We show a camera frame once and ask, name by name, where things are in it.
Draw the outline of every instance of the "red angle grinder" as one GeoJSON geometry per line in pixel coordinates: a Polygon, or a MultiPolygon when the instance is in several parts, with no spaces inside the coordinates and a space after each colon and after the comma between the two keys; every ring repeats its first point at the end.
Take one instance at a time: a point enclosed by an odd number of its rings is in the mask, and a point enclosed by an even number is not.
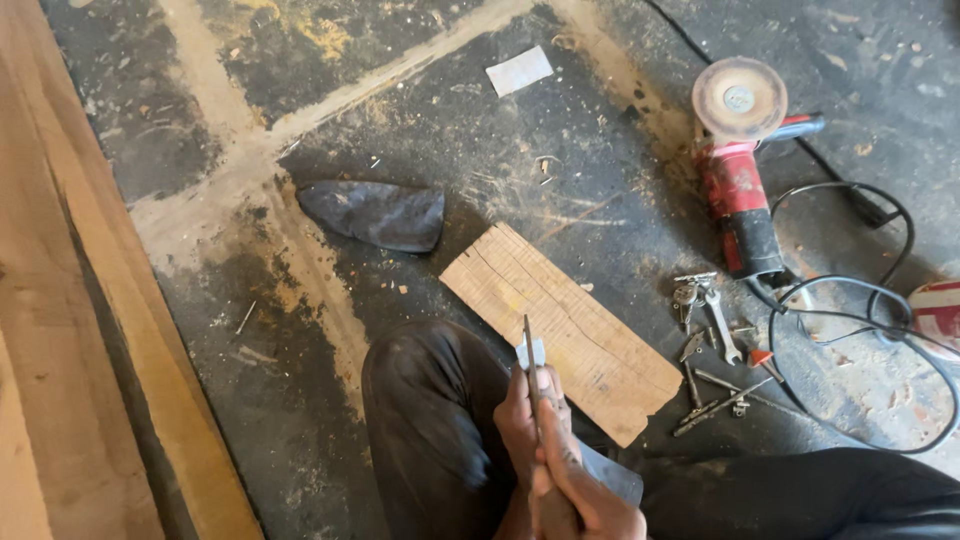
{"type": "Polygon", "coordinates": [[[718,61],[693,85],[693,162],[736,280],[758,277],[773,284],[786,271],[754,150],[824,129],[819,112],[786,116],[786,105],[786,86],[777,72],[753,59],[718,61]]]}

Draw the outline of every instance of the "black pants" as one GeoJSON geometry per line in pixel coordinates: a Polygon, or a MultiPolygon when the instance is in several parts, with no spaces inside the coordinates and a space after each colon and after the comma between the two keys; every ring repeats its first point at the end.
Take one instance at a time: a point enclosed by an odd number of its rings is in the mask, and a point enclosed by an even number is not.
{"type": "MultiPolygon", "coordinates": [[[[493,409],[509,378],[469,331],[408,323],[371,346],[364,408],[395,540],[491,538],[516,476],[493,409]]],[[[960,482],[861,449],[656,460],[641,509],[656,540],[960,538],[960,482]]]]}

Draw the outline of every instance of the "wooden beam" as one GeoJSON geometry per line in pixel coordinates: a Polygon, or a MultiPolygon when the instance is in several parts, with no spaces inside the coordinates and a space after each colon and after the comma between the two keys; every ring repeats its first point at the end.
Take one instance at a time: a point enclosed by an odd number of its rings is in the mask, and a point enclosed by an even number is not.
{"type": "Polygon", "coordinates": [[[0,537],[160,540],[69,224],[6,52],[0,118],[0,537]]]}
{"type": "Polygon", "coordinates": [[[259,540],[227,447],[39,4],[0,0],[0,58],[36,123],[201,540],[259,540]]]}
{"type": "Polygon", "coordinates": [[[504,223],[440,281],[514,346],[528,314],[566,395],[622,447],[680,387],[680,371],[504,223]]]}

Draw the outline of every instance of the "dirty floor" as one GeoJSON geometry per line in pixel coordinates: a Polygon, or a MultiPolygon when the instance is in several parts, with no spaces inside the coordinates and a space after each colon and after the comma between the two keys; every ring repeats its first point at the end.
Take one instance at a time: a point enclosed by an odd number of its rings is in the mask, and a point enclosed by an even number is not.
{"type": "MultiPolygon", "coordinates": [[[[507,344],[438,281],[490,224],[506,221],[592,284],[601,304],[668,358],[684,343],[672,277],[722,264],[688,156],[689,94],[705,65],[644,2],[41,2],[272,539],[387,537],[359,386],[382,332],[443,317],[510,361],[507,344]],[[555,74],[497,98],[484,68],[537,45],[555,74]],[[557,177],[546,185],[543,156],[557,177]],[[297,187],[346,178],[444,189],[435,252],[380,250],[300,212],[297,187]]],[[[897,290],[960,275],[960,236],[951,233],[960,198],[955,3],[661,5],[713,58],[772,65],[792,112],[827,116],[810,138],[826,159],[912,210],[918,241],[897,290]]],[[[771,197],[826,179],[793,142],[757,158],[771,197]]],[[[829,193],[797,197],[777,226],[798,273],[870,280],[904,234],[901,222],[864,228],[829,193]]],[[[742,285],[724,280],[721,291],[729,320],[766,328],[766,310],[742,285]]],[[[814,301],[862,308],[865,297],[824,287],[814,301]]],[[[694,320],[706,323],[702,312],[694,320]]],[[[840,333],[820,323],[811,328],[821,337],[840,333]]],[[[780,331],[786,375],[859,436],[915,447],[947,420],[945,386],[914,356],[868,336],[819,349],[792,324],[780,331]]],[[[740,337],[744,346],[765,342],[740,337]]],[[[709,348],[696,361],[735,382],[759,377],[728,369],[709,348]]],[[[785,401],[778,389],[764,393],[785,401]]],[[[842,444],[759,405],[745,419],[670,437],[687,410],[681,392],[620,458],[842,444]]],[[[582,424],[584,437],[602,440],[582,424]]],[[[958,453],[953,437],[919,459],[960,476],[958,453]]],[[[177,494],[157,497],[172,508],[172,535],[192,537],[176,516],[177,494]]]]}

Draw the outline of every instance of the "power cord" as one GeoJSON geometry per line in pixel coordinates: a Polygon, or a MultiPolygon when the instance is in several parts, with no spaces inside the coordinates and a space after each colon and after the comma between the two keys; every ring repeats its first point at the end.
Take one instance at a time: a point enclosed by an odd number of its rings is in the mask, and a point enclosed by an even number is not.
{"type": "MultiPolygon", "coordinates": [[[[690,34],[686,31],[686,29],[684,29],[684,27],[681,26],[680,23],[677,22],[677,20],[673,18],[673,16],[670,13],[666,12],[663,9],[663,7],[660,6],[660,4],[658,4],[654,0],[643,0],[643,2],[647,6],[649,6],[651,9],[653,9],[655,12],[657,12],[660,15],[660,17],[662,17],[663,20],[666,21],[666,23],[669,24],[671,28],[673,28],[673,30],[677,33],[677,35],[680,36],[680,38],[684,41],[684,43],[686,43],[686,45],[690,48],[690,50],[692,50],[698,57],[700,57],[701,60],[703,60],[707,64],[713,63],[713,59],[707,54],[707,52],[700,47],[700,45],[693,39],[693,37],[690,36],[690,34]]],[[[801,148],[804,149],[805,152],[807,152],[813,158],[813,160],[818,165],[820,165],[824,169],[824,171],[827,173],[827,176],[831,178],[833,182],[803,185],[800,187],[795,187],[793,189],[790,189],[789,191],[781,195],[779,199],[777,199],[776,203],[774,203],[774,205],[770,208],[771,217],[775,215],[777,209],[780,208],[780,206],[783,204],[784,201],[786,201],[789,197],[796,195],[798,193],[803,193],[805,191],[814,190],[814,189],[842,189],[845,195],[847,196],[848,200],[853,204],[854,209],[856,209],[860,217],[868,225],[870,225],[875,229],[889,223],[890,221],[896,219],[897,217],[903,218],[903,221],[906,224],[906,241],[904,242],[903,249],[900,251],[900,255],[897,257],[894,263],[890,266],[890,269],[887,270],[887,272],[880,278],[880,281],[877,284],[865,282],[858,278],[851,278],[847,276],[836,276],[836,275],[820,276],[817,278],[806,280],[804,282],[800,282],[799,284],[791,288],[789,291],[787,291],[786,294],[784,294],[779,300],[776,300],[773,297],[771,297],[769,294],[767,294],[767,292],[763,289],[763,286],[756,280],[756,278],[748,279],[746,281],[746,284],[750,288],[750,290],[754,293],[754,295],[757,298],[759,298],[761,302],[763,302],[770,308],[770,323],[768,327],[768,332],[769,332],[769,340],[770,340],[770,352],[774,353],[774,357],[772,361],[776,365],[777,354],[775,349],[776,348],[775,328],[777,323],[777,317],[780,315],[785,315],[787,313],[796,313],[798,315],[798,320],[797,320],[798,325],[803,329],[806,336],[809,337],[811,341],[821,346],[827,346],[828,344],[836,343],[840,340],[846,339],[848,337],[852,337],[854,335],[859,335],[861,333],[874,332],[876,334],[876,337],[885,344],[890,344],[893,342],[901,342],[905,344],[912,351],[920,355],[920,357],[922,357],[927,363],[929,363],[931,367],[933,367],[934,371],[936,371],[940,375],[940,377],[943,378],[944,382],[947,384],[947,387],[949,388],[950,396],[953,401],[953,412],[950,415],[950,420],[947,423],[947,425],[944,427],[944,429],[941,430],[941,432],[932,441],[921,446],[920,448],[911,449],[911,450],[885,448],[885,447],[881,447],[881,446],[872,444],[870,442],[864,441],[862,439],[859,439],[847,433],[846,431],[841,430],[840,428],[833,425],[831,422],[821,418],[820,416],[812,412],[806,406],[806,404],[800,398],[800,396],[797,395],[797,393],[794,391],[789,381],[785,380],[780,386],[783,388],[783,391],[786,393],[787,397],[790,398],[790,401],[792,401],[794,405],[796,405],[797,408],[800,409],[800,411],[802,411],[804,414],[806,414],[811,419],[816,421],[819,425],[823,426],[824,428],[830,431],[833,431],[839,434],[840,436],[844,437],[849,441],[852,441],[853,443],[860,444],[875,450],[891,452],[894,454],[915,455],[915,454],[923,454],[925,452],[929,452],[939,447],[941,444],[943,444],[950,437],[950,435],[953,434],[953,432],[957,429],[957,427],[960,426],[960,390],[957,389],[957,385],[956,385],[956,382],[953,380],[953,376],[950,374],[949,370],[944,366],[943,362],[941,362],[939,358],[935,357],[934,355],[924,350],[913,339],[908,338],[908,336],[939,345],[940,347],[943,347],[944,349],[950,351],[954,355],[957,355],[957,357],[960,357],[960,352],[952,349],[951,347],[947,347],[942,343],[938,343],[937,341],[930,339],[929,337],[917,331],[913,331],[907,328],[913,320],[913,313],[912,313],[912,310],[910,309],[910,305],[907,303],[906,299],[904,299],[900,294],[887,288],[887,285],[891,283],[891,281],[894,278],[894,275],[897,273],[897,271],[900,269],[903,263],[906,262],[906,259],[910,255],[910,252],[913,250],[914,240],[916,238],[913,218],[910,216],[910,212],[907,211],[907,209],[900,203],[900,201],[898,201],[896,198],[894,198],[892,195],[890,195],[886,191],[883,191],[882,189],[879,189],[869,184],[846,182],[840,176],[840,174],[837,173],[837,171],[834,170],[833,167],[829,165],[827,160],[824,159],[824,157],[819,152],[817,152],[817,150],[809,142],[807,142],[805,139],[801,137],[798,137],[797,143],[800,145],[801,148]],[[878,206],[876,203],[874,203],[873,201],[868,199],[865,195],[863,195],[863,193],[860,191],[861,189],[865,191],[870,191],[875,195],[881,197],[882,199],[886,200],[888,203],[893,205],[897,209],[897,211],[885,212],[883,209],[880,208],[880,206],[878,206]],[[854,315],[852,313],[845,313],[842,311],[794,309],[791,307],[787,307],[786,303],[794,295],[796,295],[797,293],[801,292],[802,290],[810,286],[813,286],[817,283],[822,283],[822,282],[843,282],[848,284],[854,284],[854,285],[872,290],[873,292],[870,295],[870,300],[867,303],[866,317],[854,315]],[[895,304],[900,306],[901,326],[884,325],[882,323],[879,323],[877,320],[875,320],[874,316],[876,314],[876,304],[879,301],[879,298],[881,296],[889,298],[895,304]],[[809,332],[806,331],[806,328],[804,327],[803,320],[802,320],[802,317],[804,315],[820,315],[820,316],[826,316],[826,317],[843,318],[843,319],[857,321],[863,324],[864,326],[859,330],[850,332],[846,335],[842,335],[840,337],[831,339],[829,341],[818,341],[816,339],[813,339],[813,337],[809,334],[809,332]]]]}

